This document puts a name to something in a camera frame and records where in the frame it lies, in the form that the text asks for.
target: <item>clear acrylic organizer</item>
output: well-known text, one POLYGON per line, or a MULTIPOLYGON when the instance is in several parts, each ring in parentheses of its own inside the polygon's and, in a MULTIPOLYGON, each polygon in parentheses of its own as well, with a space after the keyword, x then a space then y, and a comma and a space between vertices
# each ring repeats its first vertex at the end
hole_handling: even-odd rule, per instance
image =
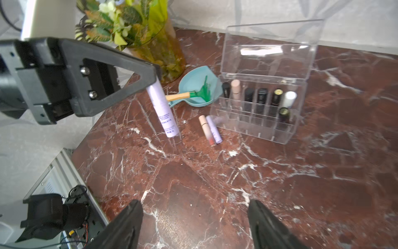
POLYGON ((219 128, 286 144, 301 120, 307 78, 316 54, 323 20, 306 20, 227 27, 217 87, 240 80, 239 100, 214 100, 210 115, 219 128), (244 100, 246 88, 254 88, 253 102, 244 100), (259 88, 267 88, 265 104, 257 104, 259 88), (297 98, 289 108, 288 123, 272 106, 275 89, 294 91, 297 98))

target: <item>blue dustpan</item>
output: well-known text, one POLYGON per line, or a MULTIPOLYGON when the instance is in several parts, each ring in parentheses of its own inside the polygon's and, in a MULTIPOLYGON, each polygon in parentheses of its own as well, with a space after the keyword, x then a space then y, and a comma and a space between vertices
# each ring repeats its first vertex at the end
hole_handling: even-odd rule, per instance
POLYGON ((211 93, 211 100, 205 102, 201 97, 185 98, 182 100, 173 100, 169 102, 170 107, 175 106, 181 101, 185 101, 190 106, 202 107, 213 103, 213 100, 222 94, 221 86, 217 87, 217 76, 210 70, 208 66, 195 68, 187 73, 178 85, 178 93, 199 91, 205 83, 207 75, 207 84, 211 93))

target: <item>marble countertop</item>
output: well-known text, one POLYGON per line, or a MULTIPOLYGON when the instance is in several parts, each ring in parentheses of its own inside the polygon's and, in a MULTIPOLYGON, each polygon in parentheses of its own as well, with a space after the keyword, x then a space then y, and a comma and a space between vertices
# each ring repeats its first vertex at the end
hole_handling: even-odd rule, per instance
MULTIPOLYGON (((219 73, 223 34, 177 37, 184 74, 219 73)), ((73 153, 110 220, 141 200, 139 248, 252 248, 249 199, 313 249, 398 248, 398 56, 320 46, 286 145, 220 129, 224 141, 209 147, 198 122, 209 110, 173 107, 182 139, 168 139, 147 93, 136 94, 73 153)))

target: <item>lilac spray bottle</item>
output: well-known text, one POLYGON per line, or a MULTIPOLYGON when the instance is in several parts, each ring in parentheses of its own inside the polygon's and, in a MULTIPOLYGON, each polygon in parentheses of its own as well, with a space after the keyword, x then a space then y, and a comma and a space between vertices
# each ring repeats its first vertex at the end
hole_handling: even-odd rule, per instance
POLYGON ((167 137, 174 137, 179 134, 176 120, 174 119, 173 112, 169 106, 169 102, 166 100, 162 85, 158 78, 156 82, 146 88, 149 94, 150 100, 152 101, 155 112, 158 115, 160 123, 163 126, 164 132, 167 137))

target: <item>lip gloss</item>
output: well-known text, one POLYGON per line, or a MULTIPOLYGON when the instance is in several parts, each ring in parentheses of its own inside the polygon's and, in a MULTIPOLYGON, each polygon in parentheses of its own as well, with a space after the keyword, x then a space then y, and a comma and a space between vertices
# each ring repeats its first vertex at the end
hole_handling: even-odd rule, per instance
POLYGON ((199 116, 199 122, 202 126, 203 132, 205 133, 206 139, 209 141, 211 147, 216 146, 216 142, 214 142, 213 135, 211 134, 211 130, 209 124, 207 123, 206 117, 204 115, 199 116))
POLYGON ((213 120, 211 119, 211 116, 206 116, 207 123, 209 124, 211 134, 213 134, 213 138, 216 141, 216 143, 221 143, 222 138, 220 136, 219 130, 217 129, 216 125, 214 124, 213 120))

